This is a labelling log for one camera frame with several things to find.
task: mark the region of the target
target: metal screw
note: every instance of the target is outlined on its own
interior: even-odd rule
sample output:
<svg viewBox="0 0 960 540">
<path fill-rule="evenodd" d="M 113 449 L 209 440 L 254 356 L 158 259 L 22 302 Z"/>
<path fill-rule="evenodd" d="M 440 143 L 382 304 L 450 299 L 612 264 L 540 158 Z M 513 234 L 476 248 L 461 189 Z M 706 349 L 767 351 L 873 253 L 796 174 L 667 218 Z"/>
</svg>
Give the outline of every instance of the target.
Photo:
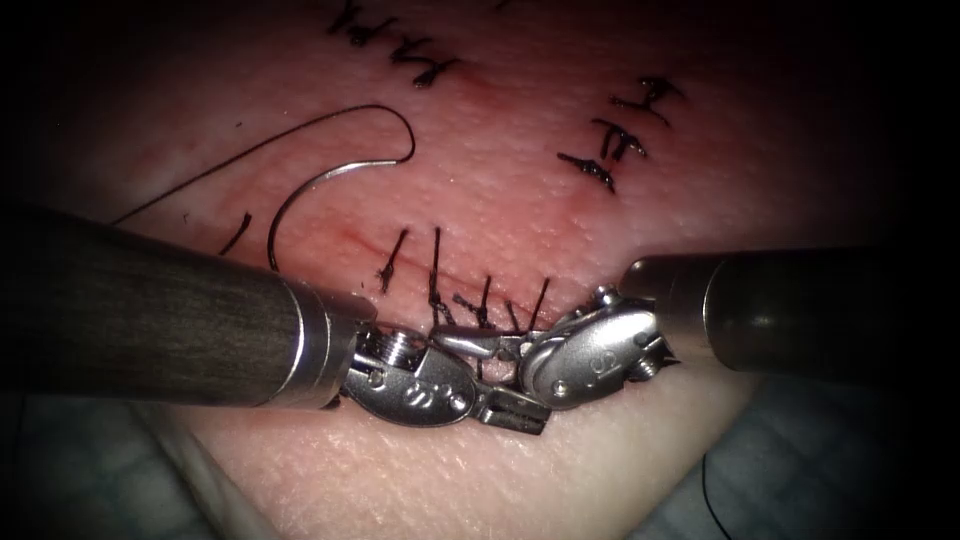
<svg viewBox="0 0 960 540">
<path fill-rule="evenodd" d="M 633 382 L 646 382 L 660 371 L 660 363 L 652 358 L 644 358 L 631 368 L 628 379 Z"/>
<path fill-rule="evenodd" d="M 567 383 L 564 382 L 563 380 L 553 381 L 553 395 L 557 397 L 563 397 L 567 395 L 568 390 L 570 390 L 570 388 L 567 386 Z"/>
<path fill-rule="evenodd" d="M 467 400 L 460 394 L 450 396 L 450 408 L 457 412 L 463 412 L 467 409 Z"/>
<path fill-rule="evenodd" d="M 370 388 L 377 389 L 383 386 L 383 372 L 375 369 L 367 375 L 367 383 L 370 385 Z"/>
</svg>

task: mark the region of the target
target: interrupted suture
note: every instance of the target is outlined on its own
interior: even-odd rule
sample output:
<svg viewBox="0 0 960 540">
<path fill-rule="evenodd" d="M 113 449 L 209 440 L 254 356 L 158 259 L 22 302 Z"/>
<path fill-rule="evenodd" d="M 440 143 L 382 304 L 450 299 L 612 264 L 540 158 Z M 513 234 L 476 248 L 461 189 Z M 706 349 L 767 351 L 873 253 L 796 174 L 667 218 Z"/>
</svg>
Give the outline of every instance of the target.
<svg viewBox="0 0 960 540">
<path fill-rule="evenodd" d="M 443 319 L 447 324 L 457 324 L 450 313 L 450 307 L 443 302 L 440 291 L 437 290 L 437 276 L 440 266 L 440 227 L 433 229 L 433 267 L 430 269 L 430 280 L 428 282 L 427 303 L 433 309 L 433 325 L 440 324 L 439 314 L 443 314 Z"/>
<path fill-rule="evenodd" d="M 594 118 L 593 120 L 590 120 L 590 122 L 607 126 L 607 133 L 603 136 L 603 145 L 600 147 L 601 158 L 607 158 L 607 150 L 610 148 L 610 139 L 612 139 L 614 135 L 617 136 L 618 140 L 617 147 L 613 151 L 614 161 L 620 161 L 620 159 L 623 158 L 623 153 L 627 151 L 627 148 L 633 148 L 641 156 L 647 157 L 647 151 L 643 148 L 643 146 L 640 145 L 640 140 L 628 133 L 624 128 L 602 118 Z"/>
<path fill-rule="evenodd" d="M 561 152 L 557 152 L 557 157 L 563 161 L 573 164 L 575 167 L 581 171 L 596 177 L 598 180 L 603 182 L 607 189 L 610 190 L 610 193 L 616 195 L 616 190 L 613 187 L 613 176 L 610 175 L 610 172 L 604 169 L 599 163 L 592 159 L 580 159 L 576 158 Z"/>
<path fill-rule="evenodd" d="M 651 108 L 651 104 L 655 101 L 662 99 L 665 95 L 668 94 L 677 94 L 681 98 L 684 98 L 684 94 L 673 85 L 670 81 L 666 80 L 663 77 L 650 77 L 644 76 L 637 79 L 637 82 L 640 83 L 640 86 L 644 89 L 643 99 L 640 101 L 629 101 L 623 98 L 620 98 L 615 95 L 611 95 L 609 102 L 613 105 L 616 105 L 621 108 L 628 108 L 646 112 L 657 117 L 661 122 L 664 123 L 667 127 L 670 127 L 670 122 L 659 112 Z M 607 159 L 607 155 L 610 155 L 613 158 L 613 161 L 620 162 L 623 159 L 624 154 L 628 148 L 632 148 L 640 154 L 641 157 L 647 157 L 647 150 L 640 143 L 640 139 L 627 131 L 626 128 L 621 125 L 611 122 L 603 118 L 593 118 L 590 120 L 592 124 L 598 124 L 607 128 L 603 136 L 603 143 L 600 145 L 600 159 Z M 613 137 L 617 137 L 617 146 L 614 148 L 613 153 L 610 153 L 610 143 L 613 140 Z M 583 159 L 571 156 L 569 154 L 557 153 L 557 157 L 563 161 L 567 161 L 578 169 L 581 172 L 589 174 L 597 179 L 599 179 L 603 184 L 610 190 L 610 193 L 616 195 L 616 189 L 614 188 L 614 180 L 610 171 L 603 167 L 600 163 L 592 159 Z"/>
<path fill-rule="evenodd" d="M 393 278 L 393 261 L 397 258 L 397 253 L 400 252 L 400 246 L 403 245 L 404 238 L 407 237 L 409 229 L 403 229 L 400 231 L 400 237 L 397 238 L 397 243 L 393 246 L 393 251 L 390 252 L 390 257 L 387 259 L 387 264 L 380 270 L 377 270 L 377 279 L 380 280 L 380 293 L 387 294 L 387 288 L 390 287 L 390 279 Z"/>
<path fill-rule="evenodd" d="M 483 284 L 483 293 L 480 296 L 480 305 L 471 304 L 466 298 L 460 295 L 460 293 L 453 294 L 453 301 L 462 306 L 464 309 L 473 313 L 477 318 L 477 327 L 478 328 L 488 328 L 493 329 L 493 324 L 487 319 L 487 295 L 490 293 L 490 282 L 492 281 L 491 276 L 487 276 L 486 282 Z"/>
<path fill-rule="evenodd" d="M 384 28 L 390 26 L 391 24 L 397 22 L 399 19 L 396 17 L 387 17 L 385 21 L 378 24 L 377 26 L 360 26 L 354 25 L 347 30 L 347 34 L 350 36 L 350 44 L 354 47 L 364 47 L 367 42 L 373 39 L 374 36 L 383 31 Z"/>
<path fill-rule="evenodd" d="M 327 33 L 337 33 L 348 23 L 354 21 L 357 13 L 359 13 L 361 9 L 362 7 L 354 5 L 352 0 L 346 0 L 343 10 L 341 10 L 340 14 L 337 15 L 333 23 L 327 29 Z M 399 19 L 397 17 L 387 17 L 377 26 L 363 26 L 360 24 L 354 24 L 347 29 L 347 35 L 350 37 L 350 44 L 354 47 L 364 47 L 371 39 L 383 32 L 384 29 L 398 20 Z M 396 47 L 388 57 L 390 62 L 393 64 L 420 63 L 428 66 L 424 72 L 412 79 L 411 83 L 415 88 L 428 88 L 432 86 L 441 73 L 446 72 L 450 66 L 460 62 L 459 58 L 449 58 L 449 56 L 448 60 L 443 61 L 425 55 L 409 56 L 414 49 L 420 48 L 428 43 L 432 43 L 433 38 L 423 37 L 411 40 L 406 35 L 403 35 L 401 36 L 401 39 L 402 42 L 400 45 Z"/>
</svg>

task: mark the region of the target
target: gray cloth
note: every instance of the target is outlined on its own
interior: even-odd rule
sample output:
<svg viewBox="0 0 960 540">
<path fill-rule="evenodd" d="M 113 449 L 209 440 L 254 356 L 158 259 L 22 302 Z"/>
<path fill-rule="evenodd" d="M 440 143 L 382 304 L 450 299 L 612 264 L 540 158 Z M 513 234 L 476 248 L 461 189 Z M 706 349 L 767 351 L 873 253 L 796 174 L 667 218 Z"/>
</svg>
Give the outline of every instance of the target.
<svg viewBox="0 0 960 540">
<path fill-rule="evenodd" d="M 10 443 L 19 401 L 3 402 Z M 708 457 L 710 499 L 730 534 L 843 538 L 864 526 L 883 492 L 878 479 L 904 444 L 895 407 L 867 390 L 764 385 Z M 29 398 L 16 481 L 30 517 L 60 538 L 212 540 L 215 530 L 268 538 L 265 520 L 219 469 L 207 470 L 208 456 L 192 436 L 155 413 L 117 402 Z M 661 538 L 722 538 L 701 494 L 699 466 L 628 540 Z"/>
</svg>

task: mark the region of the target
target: black suture thread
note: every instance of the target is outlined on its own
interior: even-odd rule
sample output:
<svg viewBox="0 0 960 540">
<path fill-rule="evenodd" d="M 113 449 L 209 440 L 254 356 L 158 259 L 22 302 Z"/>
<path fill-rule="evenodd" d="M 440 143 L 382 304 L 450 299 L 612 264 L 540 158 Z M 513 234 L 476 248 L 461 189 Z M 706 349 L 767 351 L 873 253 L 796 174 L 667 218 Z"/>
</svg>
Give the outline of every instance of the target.
<svg viewBox="0 0 960 540">
<path fill-rule="evenodd" d="M 374 36 L 380 33 L 381 30 L 390 26 L 391 24 L 399 21 L 400 19 L 396 17 L 388 17 L 385 21 L 379 25 L 370 28 L 368 26 L 354 25 L 347 30 L 347 34 L 350 34 L 350 44 L 354 47 L 363 47 L 370 41 Z"/>
<path fill-rule="evenodd" d="M 443 314 L 443 319 L 447 324 L 457 324 L 453 319 L 453 314 L 450 313 L 450 308 L 443 302 L 443 299 L 440 297 L 440 292 L 437 290 L 437 276 L 440 267 L 440 227 L 434 227 L 433 232 L 433 268 L 430 270 L 430 290 L 427 291 L 427 303 L 433 308 L 434 326 L 440 324 L 440 319 L 437 316 L 438 312 Z"/>
<path fill-rule="evenodd" d="M 517 314 L 513 312 L 513 302 L 509 300 L 504 300 L 503 305 L 507 308 L 507 313 L 510 315 L 510 324 L 513 325 L 513 331 L 520 331 L 520 322 L 517 321 Z"/>
<path fill-rule="evenodd" d="M 413 78 L 413 85 L 417 88 L 426 88 L 433 84 L 437 76 L 447 70 L 453 64 L 460 62 L 459 58 L 451 58 L 446 62 L 437 62 L 432 58 L 425 56 L 398 56 L 393 58 L 394 63 L 419 63 L 429 64 L 430 68 Z"/>
<path fill-rule="evenodd" d="M 393 261 L 397 258 L 397 253 L 400 252 L 400 246 L 403 245 L 403 239 L 407 237 L 408 232 L 410 232 L 409 229 L 400 231 L 400 237 L 397 238 L 397 243 L 393 245 L 393 251 L 390 252 L 387 264 L 384 265 L 383 269 L 377 270 L 381 294 L 387 294 L 387 288 L 390 287 L 390 279 L 393 278 Z"/>
<path fill-rule="evenodd" d="M 412 51 L 413 49 L 419 47 L 420 45 L 431 43 L 433 41 L 433 38 L 430 38 L 430 37 L 420 38 L 420 39 L 411 41 L 407 36 L 402 36 L 402 39 L 403 39 L 403 44 L 397 47 L 396 49 L 394 49 L 392 53 L 390 53 L 391 62 L 396 63 L 400 61 L 401 58 L 404 58 L 407 55 L 407 53 Z"/>
<path fill-rule="evenodd" d="M 533 308 L 533 314 L 530 315 L 530 325 L 527 326 L 527 332 L 532 332 L 537 324 L 537 316 L 540 314 L 540 305 L 543 304 L 543 297 L 547 295 L 547 287 L 550 286 L 550 278 L 543 280 L 543 287 L 540 288 L 540 297 L 537 298 L 537 305 Z"/>
<path fill-rule="evenodd" d="M 244 213 L 243 213 L 243 222 L 240 224 L 240 228 L 237 229 L 237 232 L 235 232 L 235 233 L 233 234 L 233 237 L 230 238 L 230 241 L 227 242 L 227 245 L 223 246 L 223 249 L 220 250 L 220 253 L 218 253 L 218 255 L 220 255 L 221 257 L 223 257 L 223 256 L 226 255 L 231 249 L 233 249 L 233 246 L 234 246 L 234 244 L 237 243 L 237 240 L 240 240 L 240 237 L 243 236 L 243 233 L 245 233 L 245 232 L 247 231 L 247 227 L 250 226 L 250 220 L 251 220 L 251 219 L 253 219 L 253 216 L 251 216 L 249 212 L 244 212 Z"/>
<path fill-rule="evenodd" d="M 433 81 L 436 80 L 437 75 L 440 75 L 446 71 L 448 67 L 456 64 L 459 61 L 459 58 L 451 58 L 446 62 L 434 62 L 433 67 L 413 78 L 413 85 L 417 88 L 426 88 L 432 85 Z"/>
<path fill-rule="evenodd" d="M 480 307 L 477 309 L 477 325 L 480 328 L 492 329 L 493 325 L 487 318 L 487 296 L 490 294 L 490 282 L 493 278 L 487 276 L 487 281 L 483 284 L 483 295 L 480 297 Z"/>
<path fill-rule="evenodd" d="M 704 454 L 703 459 L 700 461 L 700 486 L 703 488 L 703 500 L 707 503 L 707 510 L 710 511 L 710 515 L 713 517 L 714 523 L 717 524 L 717 528 L 723 533 L 724 538 L 733 540 L 727 530 L 723 528 L 723 524 L 720 523 L 720 518 L 718 518 L 717 513 L 713 511 L 713 505 L 710 504 L 710 497 L 707 496 L 707 454 Z"/>
<path fill-rule="evenodd" d="M 453 293 L 453 301 L 472 313 L 477 318 L 478 328 L 495 328 L 494 325 L 490 323 L 488 318 L 489 313 L 487 311 L 487 296 L 490 294 L 490 282 L 492 280 L 493 278 L 491 276 L 487 276 L 487 280 L 483 285 L 483 295 L 480 297 L 479 306 L 471 304 L 470 301 L 461 296 L 460 293 Z"/>
<path fill-rule="evenodd" d="M 647 151 L 641 146 L 640 140 L 637 139 L 636 136 L 628 133 L 627 130 L 621 126 L 609 120 L 604 120 L 603 118 L 594 118 L 590 120 L 590 122 L 607 126 L 607 132 L 603 136 L 603 144 L 600 146 L 601 158 L 606 159 L 607 150 L 610 148 L 610 139 L 612 139 L 614 135 L 617 136 L 617 148 L 613 151 L 614 161 L 620 161 L 620 159 L 623 158 L 623 153 L 627 151 L 627 148 L 636 148 L 641 156 L 647 157 Z"/>
<path fill-rule="evenodd" d="M 637 102 L 635 102 L 635 101 L 627 101 L 627 100 L 625 100 L 625 99 L 618 98 L 617 96 L 610 96 L 610 103 L 611 103 L 612 105 L 616 105 L 617 107 L 629 107 L 629 108 L 631 108 L 631 109 L 635 109 L 635 110 L 638 110 L 638 111 L 648 112 L 648 113 L 656 116 L 657 118 L 659 118 L 660 121 L 663 122 L 663 124 L 664 124 L 665 126 L 670 127 L 670 122 L 669 122 L 666 118 L 664 118 L 664 116 L 663 116 L 662 114 L 660 114 L 660 113 L 658 113 L 657 111 L 653 110 L 653 109 L 650 107 L 650 102 L 649 102 L 649 101 L 646 101 L 646 100 L 645 100 L 645 101 L 643 101 L 643 102 L 641 102 L 641 103 L 637 103 Z"/>
<path fill-rule="evenodd" d="M 647 103 L 663 99 L 668 92 L 673 92 L 682 99 L 687 98 L 679 88 L 663 77 L 638 77 L 637 82 L 647 89 L 647 95 L 643 98 Z"/>
<path fill-rule="evenodd" d="M 614 181 L 613 176 L 610 174 L 610 171 L 606 170 L 599 163 L 592 159 L 580 159 L 573 157 L 571 155 L 564 154 L 563 152 L 557 152 L 557 157 L 566 161 L 576 168 L 580 169 L 581 172 L 585 172 L 590 176 L 593 176 L 603 182 L 607 189 L 610 190 L 610 193 L 614 195 L 617 194 L 616 189 L 613 187 Z"/>
<path fill-rule="evenodd" d="M 354 6 L 353 0 L 346 0 L 343 6 L 343 11 L 337 15 L 337 18 L 334 19 L 333 24 L 330 25 L 330 28 L 327 28 L 327 33 L 331 35 L 336 34 L 337 31 L 343 28 L 344 25 L 352 22 L 356 18 L 357 13 L 359 13 L 362 9 L 362 6 Z"/>
<path fill-rule="evenodd" d="M 333 167 L 332 169 L 327 169 L 326 171 L 307 180 L 302 185 L 300 185 L 300 187 L 298 187 L 293 193 L 291 193 L 290 196 L 287 197 L 285 201 L 283 201 L 283 204 L 280 205 L 280 208 L 277 210 L 277 214 L 273 217 L 273 221 L 270 223 L 270 231 L 267 233 L 267 258 L 270 261 L 270 268 L 274 272 L 279 271 L 279 268 L 277 267 L 276 252 L 274 250 L 274 244 L 276 243 L 276 237 L 277 237 L 277 228 L 280 226 L 280 221 L 283 219 L 284 214 L 287 213 L 287 210 L 290 209 L 290 206 L 293 205 L 293 203 L 298 198 L 300 198 L 300 196 L 302 196 L 308 190 L 314 188 L 320 182 L 329 180 L 343 173 L 350 172 L 357 169 L 363 169 L 366 167 L 383 167 L 387 165 L 399 165 L 401 163 L 406 163 L 407 161 L 410 161 L 410 158 L 412 158 L 413 154 L 416 153 L 417 139 L 413 135 L 413 128 L 410 126 L 410 122 L 408 122 L 407 119 L 404 118 L 402 114 L 391 109 L 390 107 L 387 107 L 386 105 L 377 105 L 375 103 L 367 104 L 367 105 L 356 105 L 340 111 L 330 113 L 321 118 L 324 118 L 324 119 L 333 118 L 335 116 L 339 116 L 342 114 L 347 114 L 347 113 L 351 113 L 351 112 L 355 112 L 363 109 L 380 109 L 380 110 L 387 111 L 390 114 L 399 118 L 400 121 L 403 122 L 403 127 L 407 129 L 407 135 L 410 136 L 410 150 L 400 158 L 371 159 L 371 160 L 350 161 L 347 163 L 342 163 L 340 165 L 337 165 L 336 167 Z"/>
<path fill-rule="evenodd" d="M 307 120 L 306 122 L 303 122 L 302 124 L 298 124 L 298 125 L 290 128 L 290 129 L 288 129 L 288 130 L 286 130 L 286 131 L 282 131 L 282 132 L 280 132 L 280 133 L 278 133 L 278 134 L 276 134 L 276 135 L 274 135 L 274 136 L 272 136 L 272 137 L 269 137 L 269 138 L 267 138 L 267 139 L 264 139 L 263 141 L 260 141 L 259 143 L 251 146 L 250 148 L 247 148 L 247 149 L 244 150 L 243 152 L 240 152 L 239 154 L 236 154 L 235 156 L 231 157 L 230 159 L 227 159 L 226 161 L 223 161 L 223 162 L 221 162 L 221 163 L 218 163 L 218 164 L 214 165 L 213 167 L 210 167 L 210 168 L 207 169 L 206 171 L 203 171 L 202 173 L 200 173 L 200 174 L 198 174 L 198 175 L 196 175 L 196 176 L 194 176 L 194 177 L 192 177 L 192 178 L 189 178 L 189 179 L 181 182 L 180 184 L 177 184 L 176 186 L 168 189 L 167 191 L 164 191 L 163 193 L 161 193 L 161 194 L 157 195 L 156 197 L 148 200 L 147 202 L 141 204 L 140 206 L 137 206 L 137 207 L 134 208 L 133 210 L 130 210 L 130 211 L 127 212 L 126 214 L 124 214 L 124 215 L 122 215 L 122 216 L 114 219 L 114 220 L 111 221 L 109 224 L 110 224 L 110 225 L 119 225 L 120 223 L 122 223 L 122 222 L 130 219 L 131 217 L 139 214 L 140 212 L 143 212 L 143 211 L 146 210 L 147 208 L 149 208 L 149 207 L 153 206 L 154 204 L 156 204 L 156 203 L 158 203 L 158 202 L 166 199 L 167 197 L 170 197 L 171 195 L 173 195 L 173 194 L 175 194 L 175 193 L 177 193 L 177 192 L 179 192 L 179 191 L 182 191 L 182 190 L 186 189 L 187 187 L 193 185 L 193 184 L 196 183 L 197 181 L 202 180 L 202 179 L 210 176 L 211 174 L 213 174 L 213 173 L 215 173 L 215 172 L 217 172 L 217 171 L 219 171 L 219 170 L 221 170 L 221 169 L 226 168 L 226 167 L 229 166 L 229 165 L 232 165 L 233 163 L 235 163 L 235 162 L 237 162 L 237 161 L 245 158 L 246 156 L 252 154 L 253 152 L 255 152 L 255 151 L 263 148 L 264 146 L 266 146 L 266 145 L 268 145 L 268 144 L 270 144 L 270 143 L 272 143 L 272 142 L 274 142 L 274 141 L 276 141 L 276 140 L 278 140 L 278 139 L 282 139 L 283 137 L 286 137 L 287 135 L 290 135 L 291 133 L 295 133 L 295 132 L 297 132 L 297 131 L 300 131 L 301 129 L 310 127 L 310 126 L 312 126 L 312 125 L 314 125 L 314 124 L 318 124 L 318 123 L 323 122 L 323 121 L 325 121 L 325 120 L 330 120 L 330 119 L 335 118 L 335 117 L 337 117 L 337 116 L 344 115 L 344 114 L 347 114 L 347 113 L 350 113 L 350 112 L 353 112 L 353 111 L 357 111 L 357 110 L 361 110 L 361 109 L 374 109 L 374 108 L 376 108 L 376 109 L 384 109 L 384 110 L 386 110 L 386 111 L 388 111 L 388 112 L 396 115 L 397 117 L 399 117 L 400 120 L 403 121 L 404 125 L 407 127 L 407 131 L 410 133 L 410 138 L 411 138 L 411 140 L 413 140 L 413 130 L 410 128 L 410 124 L 407 122 L 406 118 L 404 118 L 400 113 L 394 111 L 393 109 L 391 109 L 391 108 L 389 108 L 389 107 L 386 107 L 386 106 L 383 106 L 383 105 L 376 105 L 376 104 L 357 105 L 357 106 L 354 106 L 354 107 L 348 107 L 348 108 L 346 108 L 346 109 L 341 109 L 341 110 L 339 110 L 339 111 L 334 111 L 334 112 L 332 112 L 332 113 L 324 114 L 324 115 L 318 116 L 318 117 L 316 117 L 316 118 L 311 118 L 310 120 Z M 412 156 L 413 156 L 413 148 L 411 148 L 409 155 L 406 156 L 405 158 L 402 158 L 402 159 L 399 159 L 399 160 L 393 160 L 393 161 L 396 161 L 397 163 L 402 163 L 402 162 L 407 161 L 408 159 L 410 159 L 410 157 L 412 157 Z"/>
</svg>

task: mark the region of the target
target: pink skin surface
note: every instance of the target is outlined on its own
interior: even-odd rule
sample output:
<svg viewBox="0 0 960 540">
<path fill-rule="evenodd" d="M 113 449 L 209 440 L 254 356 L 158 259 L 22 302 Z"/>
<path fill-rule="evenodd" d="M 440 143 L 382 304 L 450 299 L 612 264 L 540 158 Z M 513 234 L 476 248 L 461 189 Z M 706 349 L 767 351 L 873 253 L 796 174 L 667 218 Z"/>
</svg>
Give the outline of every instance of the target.
<svg viewBox="0 0 960 540">
<path fill-rule="evenodd" d="M 823 42 L 828 28 L 775 24 L 803 28 L 813 14 L 750 6 L 708 16 L 634 2 L 517 0 L 501 12 L 496 2 L 362 4 L 363 24 L 400 18 L 364 48 L 343 30 L 326 34 L 337 1 L 271 3 L 198 8 L 143 32 L 142 46 L 88 58 L 84 82 L 38 112 L 29 134 L 59 180 L 24 192 L 109 221 L 311 117 L 388 105 L 413 126 L 414 158 L 305 195 L 280 226 L 277 257 L 282 272 L 363 294 L 381 320 L 424 331 L 434 226 L 443 230 L 439 290 L 458 322 L 474 319 L 453 293 L 477 302 L 491 275 L 491 321 L 506 327 L 503 300 L 524 323 L 545 277 L 547 324 L 645 254 L 867 242 L 895 211 L 877 157 L 884 141 L 843 49 Z M 417 53 L 463 61 L 416 89 L 423 67 L 388 60 L 401 35 L 434 39 Z M 639 99 L 640 75 L 668 76 L 686 95 L 654 106 L 672 127 L 607 102 Z M 605 128 L 594 117 L 623 125 L 649 152 L 602 162 L 616 196 L 555 157 L 601 161 Z M 266 266 L 270 220 L 296 186 L 340 163 L 407 150 L 393 116 L 350 114 L 122 226 L 216 252 L 249 212 L 229 257 Z M 384 296 L 375 272 L 405 227 Z M 755 384 L 671 367 L 556 413 L 540 437 L 473 421 L 403 428 L 349 401 L 334 413 L 177 414 L 288 538 L 603 539 L 622 538 L 669 493 Z"/>
</svg>

